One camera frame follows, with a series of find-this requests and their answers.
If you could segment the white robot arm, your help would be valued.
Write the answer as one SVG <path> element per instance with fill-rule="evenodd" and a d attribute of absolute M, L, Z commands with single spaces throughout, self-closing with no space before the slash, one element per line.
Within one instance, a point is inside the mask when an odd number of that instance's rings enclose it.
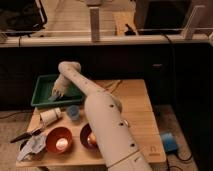
<path fill-rule="evenodd" d="M 52 93 L 65 94 L 73 83 L 85 95 L 84 112 L 108 171 L 152 171 L 121 116 L 121 102 L 81 74 L 78 62 L 63 61 Z"/>

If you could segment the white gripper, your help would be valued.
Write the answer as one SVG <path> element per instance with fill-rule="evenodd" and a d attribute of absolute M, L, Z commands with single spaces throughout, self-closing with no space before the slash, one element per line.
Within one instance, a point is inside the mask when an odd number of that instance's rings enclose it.
<path fill-rule="evenodd" d="M 64 77 L 63 75 L 60 75 L 52 88 L 52 94 L 56 94 L 56 98 L 60 99 L 64 96 L 64 94 L 67 92 L 67 89 L 70 85 L 70 81 Z"/>

